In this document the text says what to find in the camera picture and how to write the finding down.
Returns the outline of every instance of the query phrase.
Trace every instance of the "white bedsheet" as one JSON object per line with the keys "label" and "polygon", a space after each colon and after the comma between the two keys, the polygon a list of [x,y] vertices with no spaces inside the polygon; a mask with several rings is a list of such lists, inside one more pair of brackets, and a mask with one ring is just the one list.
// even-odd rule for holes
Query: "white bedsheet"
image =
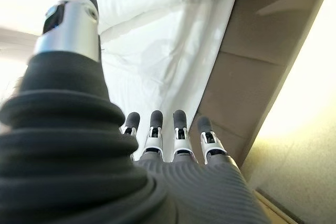
{"label": "white bedsheet", "polygon": [[[0,0],[0,26],[40,34],[57,0]],[[103,68],[112,102],[141,115],[141,155],[150,114],[164,114],[164,158],[172,158],[172,114],[190,126],[234,0],[98,0]]]}
{"label": "white bedsheet", "polygon": [[191,125],[215,62],[234,0],[192,0],[152,11],[101,34],[110,99],[141,116],[141,155],[150,116],[161,110],[164,158],[172,158],[173,113]]}

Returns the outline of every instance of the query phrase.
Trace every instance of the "robotic hand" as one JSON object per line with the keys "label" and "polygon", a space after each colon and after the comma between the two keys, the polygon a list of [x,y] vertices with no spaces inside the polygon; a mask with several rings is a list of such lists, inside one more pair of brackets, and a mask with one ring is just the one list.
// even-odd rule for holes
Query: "robotic hand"
{"label": "robotic hand", "polygon": [[98,17],[96,0],[52,7],[19,92],[0,111],[11,127],[0,135],[0,223],[269,223],[206,118],[206,165],[195,159],[183,111],[174,113],[173,162],[162,161],[159,111],[141,159],[130,159],[140,117],[120,133]]}

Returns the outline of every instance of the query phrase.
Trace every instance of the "silver metal joint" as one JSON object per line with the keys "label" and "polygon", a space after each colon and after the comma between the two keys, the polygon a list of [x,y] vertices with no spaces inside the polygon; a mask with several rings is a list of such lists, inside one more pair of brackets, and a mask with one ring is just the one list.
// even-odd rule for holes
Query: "silver metal joint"
{"label": "silver metal joint", "polygon": [[220,142],[215,132],[213,131],[207,133],[206,132],[201,133],[201,147],[205,164],[208,163],[207,154],[212,150],[220,150],[223,151],[225,154],[227,154],[226,150],[222,146],[222,143]]}
{"label": "silver metal joint", "polygon": [[99,61],[99,14],[90,0],[62,0],[46,14],[43,34],[34,54],[51,51],[73,52]]}
{"label": "silver metal joint", "polygon": [[181,130],[182,129],[175,128],[173,157],[175,157],[180,151],[188,151],[191,154],[192,158],[197,162],[197,159],[191,147],[188,130],[187,128],[183,128],[183,133],[182,133],[183,138],[180,137],[181,133],[179,131]]}
{"label": "silver metal joint", "polygon": [[163,155],[163,139],[162,139],[162,129],[160,127],[158,128],[154,128],[154,127],[150,127],[148,135],[147,135],[147,139],[145,142],[145,146],[143,149],[143,153],[145,153],[148,149],[150,148],[154,148],[159,150],[160,155]]}

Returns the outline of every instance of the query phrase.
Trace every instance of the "robot finger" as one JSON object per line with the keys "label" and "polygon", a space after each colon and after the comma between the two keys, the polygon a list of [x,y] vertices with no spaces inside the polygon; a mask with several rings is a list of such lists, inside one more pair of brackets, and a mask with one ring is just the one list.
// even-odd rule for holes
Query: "robot finger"
{"label": "robot finger", "polygon": [[145,142],[144,150],[140,160],[160,159],[162,160],[162,123],[163,115],[160,110],[155,110],[151,115],[150,128]]}
{"label": "robot finger", "polygon": [[186,115],[183,110],[176,110],[174,120],[174,153],[173,162],[197,162],[190,144]]}
{"label": "robot finger", "polygon": [[226,161],[228,154],[215,132],[213,132],[209,118],[201,116],[197,121],[197,126],[201,135],[201,147],[205,164]]}
{"label": "robot finger", "polygon": [[[140,115],[136,112],[130,113],[126,119],[125,126],[122,129],[122,134],[136,137],[139,123],[140,123]],[[131,160],[134,160],[133,154],[131,154],[130,157]]]}

